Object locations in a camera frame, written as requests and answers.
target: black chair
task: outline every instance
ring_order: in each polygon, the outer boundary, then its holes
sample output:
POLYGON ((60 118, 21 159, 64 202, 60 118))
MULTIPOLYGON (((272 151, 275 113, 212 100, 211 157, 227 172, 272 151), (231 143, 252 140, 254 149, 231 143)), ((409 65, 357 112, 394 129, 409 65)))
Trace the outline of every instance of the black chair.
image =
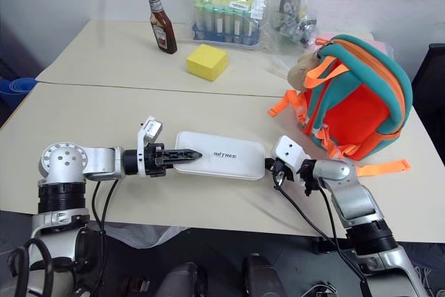
POLYGON ((412 92, 416 112, 445 163, 445 43, 430 45, 412 92))

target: plush toy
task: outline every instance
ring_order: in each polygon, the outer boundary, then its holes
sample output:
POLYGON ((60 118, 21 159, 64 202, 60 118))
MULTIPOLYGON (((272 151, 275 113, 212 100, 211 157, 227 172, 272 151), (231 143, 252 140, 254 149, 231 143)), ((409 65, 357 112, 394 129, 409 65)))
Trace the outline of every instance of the plush toy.
POLYGON ((297 65, 292 67, 287 74, 287 81, 293 88, 304 92, 306 73, 320 65, 320 59, 314 53, 303 54, 297 62, 297 65))

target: ketchup bottle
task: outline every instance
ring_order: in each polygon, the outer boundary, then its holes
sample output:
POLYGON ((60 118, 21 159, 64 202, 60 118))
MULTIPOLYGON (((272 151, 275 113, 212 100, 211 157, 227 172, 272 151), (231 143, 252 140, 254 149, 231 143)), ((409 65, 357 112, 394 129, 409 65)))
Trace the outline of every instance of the ketchup bottle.
POLYGON ((150 24, 152 24, 158 47, 167 54, 174 54, 177 51, 177 47, 172 22, 162 8, 161 0, 148 1, 150 2, 150 10, 152 10, 150 24))

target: black cable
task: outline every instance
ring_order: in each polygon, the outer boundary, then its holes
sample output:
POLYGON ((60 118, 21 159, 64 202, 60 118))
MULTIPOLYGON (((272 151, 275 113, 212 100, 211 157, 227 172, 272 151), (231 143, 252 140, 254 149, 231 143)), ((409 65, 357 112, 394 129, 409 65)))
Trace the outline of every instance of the black cable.
POLYGON ((326 233, 324 233, 322 230, 320 230, 310 219, 309 217, 306 216, 306 214, 303 212, 303 210, 298 206, 298 204, 296 204, 296 202, 294 200, 292 200, 292 198, 283 190, 283 188, 280 186, 280 183, 277 181, 277 178, 275 175, 272 176, 273 178, 273 183, 275 184, 275 189, 277 189, 291 204, 292 206, 298 211, 298 213, 304 218, 304 220, 311 225, 311 227, 316 230, 327 242, 329 242, 332 246, 334 246, 337 249, 337 252, 339 253, 340 258, 345 261, 346 265, 354 272, 355 275, 358 276, 358 278, 360 279, 360 281, 366 281, 366 277, 363 275, 363 273, 361 271, 359 271, 354 265, 353 263, 349 260, 349 258, 347 258, 347 256, 343 253, 343 250, 340 249, 340 247, 338 246, 338 240, 335 237, 335 239, 337 240, 337 243, 333 242, 331 240, 330 237, 328 237, 326 235, 326 233))
POLYGON ((361 281, 366 281, 366 278, 363 275, 363 273, 352 263, 352 261, 349 259, 349 257, 340 248, 339 240, 337 238, 337 231, 335 230, 334 216, 332 215, 332 210, 331 210, 331 206, 329 204, 329 200, 327 199, 325 191, 321 187, 319 188, 319 191, 321 192, 321 195, 323 196, 323 199, 326 204, 327 213, 329 214, 329 219, 330 219, 331 227, 332 227, 332 235, 334 236, 335 247, 337 249, 337 252, 340 255, 340 258, 342 258, 342 260, 345 261, 345 263, 348 265, 348 267, 355 273, 355 275, 357 275, 360 278, 361 281))
POLYGON ((96 208, 95 208, 95 201, 97 196, 97 191, 100 186, 100 182, 97 182, 95 191, 92 195, 92 213, 95 216, 96 223, 99 226, 99 233, 101 235, 101 270, 99 272, 99 277, 97 278, 96 284, 94 289, 92 290, 91 296, 95 297, 98 296, 99 290, 102 285, 102 280, 105 273, 105 267, 108 260, 108 241, 106 240, 106 232, 105 232, 105 218, 106 218, 106 212, 108 210, 108 205, 110 203, 111 196, 118 185, 119 180, 115 180, 113 182, 113 185, 110 188, 110 191, 108 192, 108 195, 106 196, 106 201, 104 205, 104 210, 102 211, 102 217, 99 219, 99 216, 97 215, 96 208))
POLYGON ((17 283, 15 285, 14 297, 25 297, 28 291, 28 278, 29 278, 29 254, 25 247, 19 247, 13 250, 8 255, 8 267, 13 277, 17 277, 17 283), (15 260, 19 258, 18 265, 19 270, 15 268, 15 260))
POLYGON ((29 248, 29 246, 34 245, 40 251, 42 255, 43 264, 44 264, 44 283, 42 290, 42 297, 51 297, 53 292, 53 282, 54 282, 54 266, 53 259, 51 258, 51 254, 49 253, 48 247, 37 238, 29 239, 24 245, 24 248, 29 248))

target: white table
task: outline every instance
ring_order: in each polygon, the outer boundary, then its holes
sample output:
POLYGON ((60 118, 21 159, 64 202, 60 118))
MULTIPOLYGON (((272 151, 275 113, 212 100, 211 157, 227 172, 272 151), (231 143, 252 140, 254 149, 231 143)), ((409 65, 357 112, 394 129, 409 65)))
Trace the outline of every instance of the white table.
MULTIPOLYGON (((178 40, 184 29, 175 25, 178 40)), ((227 48, 229 65, 211 82, 186 71, 186 57, 200 44, 177 44, 173 55, 159 51, 148 22, 90 21, 37 80, 266 97, 281 97, 291 89, 272 73, 270 54, 227 48)))
MULTIPOLYGON (((70 141, 83 146, 135 148, 140 122, 148 115, 164 123, 159 141, 172 147, 178 131, 202 131, 258 141, 269 152, 282 134, 314 158, 325 157, 296 127, 291 109, 275 119, 266 113, 279 99, 39 83, 0 130, 0 209, 37 211, 37 166, 43 149, 70 141)), ((445 168, 415 111, 400 138, 362 163, 407 159, 407 172, 363 177, 399 241, 445 242, 445 168)), ((99 207, 110 184, 99 192, 99 207)), ((329 220, 319 194, 286 189, 323 230, 329 220)), ((94 184, 88 182, 90 204, 94 184)), ((273 190, 270 175, 258 182, 180 175, 126 177, 107 220, 314 236, 291 205, 273 190)))

